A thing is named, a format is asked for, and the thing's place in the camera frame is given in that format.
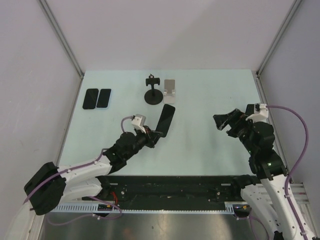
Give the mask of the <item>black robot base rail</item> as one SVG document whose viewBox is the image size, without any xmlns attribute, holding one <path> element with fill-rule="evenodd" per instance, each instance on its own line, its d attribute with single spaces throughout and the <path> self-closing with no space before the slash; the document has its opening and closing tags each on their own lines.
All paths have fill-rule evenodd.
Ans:
<svg viewBox="0 0 320 240">
<path fill-rule="evenodd" d="M 122 210 L 217 211 L 226 202 L 241 202 L 241 188 L 258 184 L 255 176 L 102 176 L 97 196 L 115 200 Z"/>
</svg>

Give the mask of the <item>white phone stand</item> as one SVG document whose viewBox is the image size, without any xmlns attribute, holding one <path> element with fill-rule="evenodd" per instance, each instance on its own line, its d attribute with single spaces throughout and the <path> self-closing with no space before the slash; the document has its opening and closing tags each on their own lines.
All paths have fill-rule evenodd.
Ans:
<svg viewBox="0 0 320 240">
<path fill-rule="evenodd" d="M 164 80 L 163 103 L 174 104 L 176 102 L 176 85 L 174 79 Z"/>
</svg>

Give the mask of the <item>black phone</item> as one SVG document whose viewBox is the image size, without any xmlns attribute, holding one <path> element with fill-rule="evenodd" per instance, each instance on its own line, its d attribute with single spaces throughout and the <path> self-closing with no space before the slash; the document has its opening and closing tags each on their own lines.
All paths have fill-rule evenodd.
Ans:
<svg viewBox="0 0 320 240">
<path fill-rule="evenodd" d="M 176 108 L 172 105 L 165 104 L 163 106 L 160 118 L 158 120 L 155 131 L 161 133 L 161 137 L 165 138 L 170 129 Z"/>
</svg>

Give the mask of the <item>black smartphone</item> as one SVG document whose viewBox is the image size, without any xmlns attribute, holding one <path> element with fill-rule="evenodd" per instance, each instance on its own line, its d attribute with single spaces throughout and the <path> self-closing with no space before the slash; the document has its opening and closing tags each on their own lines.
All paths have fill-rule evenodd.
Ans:
<svg viewBox="0 0 320 240">
<path fill-rule="evenodd" d="M 99 90 L 97 88 L 88 88 L 85 92 L 82 108 L 84 110 L 93 110 L 96 108 Z"/>
</svg>

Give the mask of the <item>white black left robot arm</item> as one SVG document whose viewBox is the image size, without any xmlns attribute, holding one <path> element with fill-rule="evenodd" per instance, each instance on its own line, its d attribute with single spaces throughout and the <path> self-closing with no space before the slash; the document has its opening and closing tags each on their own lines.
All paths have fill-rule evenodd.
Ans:
<svg viewBox="0 0 320 240">
<path fill-rule="evenodd" d="M 144 131 L 123 132 L 111 147 L 103 148 L 96 159 L 67 166 L 46 162 L 25 184 L 23 202 L 30 202 L 31 209 L 41 216 L 69 200 L 83 197 L 105 200 L 111 188 L 101 177 L 119 171 L 143 147 L 154 148 L 164 136 L 164 132 L 146 126 Z"/>
</svg>

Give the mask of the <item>black round-base phone stand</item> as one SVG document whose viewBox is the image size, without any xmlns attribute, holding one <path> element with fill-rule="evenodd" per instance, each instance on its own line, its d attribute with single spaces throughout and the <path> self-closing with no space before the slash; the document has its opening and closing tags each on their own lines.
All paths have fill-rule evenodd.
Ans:
<svg viewBox="0 0 320 240">
<path fill-rule="evenodd" d="M 144 95 L 144 100 L 149 105 L 158 105 L 163 100 L 163 93 L 159 89 L 155 89 L 155 85 L 160 85 L 161 80 L 159 77 L 155 77 L 150 74 L 148 78 L 145 79 L 145 85 L 151 86 L 151 89 L 148 90 Z"/>
</svg>

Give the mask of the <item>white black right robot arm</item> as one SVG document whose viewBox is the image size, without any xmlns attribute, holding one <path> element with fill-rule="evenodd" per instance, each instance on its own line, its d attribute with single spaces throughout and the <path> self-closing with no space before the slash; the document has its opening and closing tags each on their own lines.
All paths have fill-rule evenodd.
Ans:
<svg viewBox="0 0 320 240">
<path fill-rule="evenodd" d="M 246 111 L 239 109 L 226 114 L 215 114 L 216 128 L 226 126 L 227 135 L 237 138 L 249 153 L 251 172 L 261 182 L 270 201 L 259 191 L 250 175 L 233 179 L 231 196 L 247 202 L 264 227 L 269 240 L 317 240 L 294 197 L 288 171 L 282 158 L 274 150 L 274 127 L 267 123 L 271 106 L 263 103 L 249 104 Z"/>
</svg>

